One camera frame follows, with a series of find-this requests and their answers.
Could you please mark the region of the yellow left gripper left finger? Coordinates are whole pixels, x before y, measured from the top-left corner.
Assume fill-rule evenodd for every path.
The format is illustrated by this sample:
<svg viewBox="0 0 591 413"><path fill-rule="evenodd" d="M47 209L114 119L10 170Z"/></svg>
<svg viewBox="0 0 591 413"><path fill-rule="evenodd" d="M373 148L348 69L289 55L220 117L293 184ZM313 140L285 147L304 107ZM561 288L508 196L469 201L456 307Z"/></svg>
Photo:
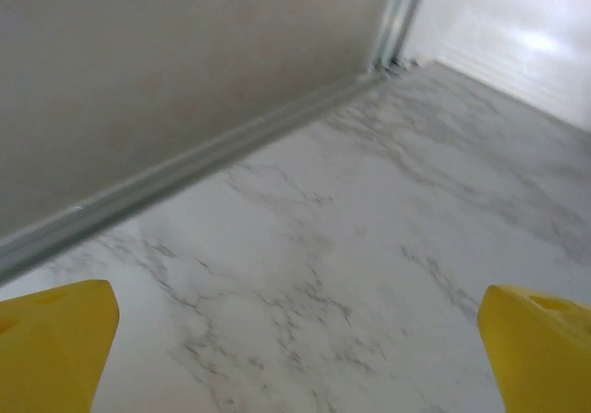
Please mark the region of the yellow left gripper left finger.
<svg viewBox="0 0 591 413"><path fill-rule="evenodd" d="M2 301L1 410L89 412L118 323L105 280Z"/></svg>

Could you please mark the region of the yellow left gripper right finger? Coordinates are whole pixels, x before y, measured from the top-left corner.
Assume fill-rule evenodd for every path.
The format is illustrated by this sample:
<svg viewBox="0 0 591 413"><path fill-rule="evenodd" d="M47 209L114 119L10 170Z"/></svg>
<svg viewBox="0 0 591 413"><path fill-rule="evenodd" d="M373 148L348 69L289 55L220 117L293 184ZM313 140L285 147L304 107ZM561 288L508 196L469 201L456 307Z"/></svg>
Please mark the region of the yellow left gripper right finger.
<svg viewBox="0 0 591 413"><path fill-rule="evenodd" d="M590 410L590 307L491 285L477 325L507 412Z"/></svg>

